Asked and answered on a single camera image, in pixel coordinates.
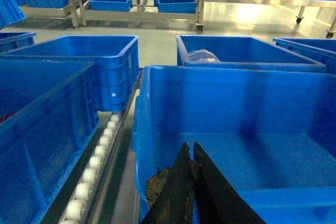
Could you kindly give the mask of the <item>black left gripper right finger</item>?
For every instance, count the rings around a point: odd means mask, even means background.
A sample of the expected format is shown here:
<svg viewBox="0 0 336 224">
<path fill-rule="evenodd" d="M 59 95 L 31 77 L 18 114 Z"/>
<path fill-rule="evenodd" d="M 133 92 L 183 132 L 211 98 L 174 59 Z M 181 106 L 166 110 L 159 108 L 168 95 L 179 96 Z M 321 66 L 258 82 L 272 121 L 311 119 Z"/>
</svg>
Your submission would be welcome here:
<svg viewBox="0 0 336 224">
<path fill-rule="evenodd" d="M 195 197 L 200 223 L 265 223 L 220 172 L 198 142 L 193 147 L 198 179 Z"/>
</svg>

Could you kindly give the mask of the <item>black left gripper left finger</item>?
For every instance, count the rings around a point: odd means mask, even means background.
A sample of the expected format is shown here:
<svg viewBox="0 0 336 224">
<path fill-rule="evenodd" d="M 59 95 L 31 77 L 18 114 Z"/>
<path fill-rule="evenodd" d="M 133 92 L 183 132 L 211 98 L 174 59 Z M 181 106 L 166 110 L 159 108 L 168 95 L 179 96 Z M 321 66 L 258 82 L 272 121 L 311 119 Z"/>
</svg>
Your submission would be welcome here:
<svg viewBox="0 0 336 224">
<path fill-rule="evenodd" d="M 142 223 L 192 223 L 194 182 L 190 148 L 184 142 L 167 180 Z"/>
</svg>

